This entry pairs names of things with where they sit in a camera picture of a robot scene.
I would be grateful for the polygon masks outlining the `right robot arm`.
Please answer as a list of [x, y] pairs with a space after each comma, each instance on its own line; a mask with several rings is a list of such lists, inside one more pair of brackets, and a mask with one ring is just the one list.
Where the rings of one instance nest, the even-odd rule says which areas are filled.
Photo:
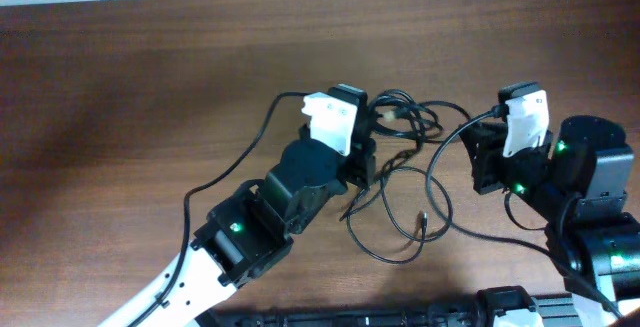
[[511, 157], [504, 123], [461, 133], [473, 188], [518, 196], [547, 222], [546, 246], [565, 289], [616, 307], [639, 299], [639, 223], [624, 209], [634, 152], [623, 128], [589, 115], [565, 119], [557, 135]]

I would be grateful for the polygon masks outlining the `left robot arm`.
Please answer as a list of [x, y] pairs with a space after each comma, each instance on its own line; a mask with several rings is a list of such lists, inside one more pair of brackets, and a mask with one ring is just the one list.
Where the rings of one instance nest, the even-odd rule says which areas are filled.
[[262, 179], [248, 180], [208, 214], [178, 256], [104, 320], [106, 326], [193, 326], [291, 250], [333, 197], [371, 184], [375, 142], [364, 107], [305, 108], [311, 123]]

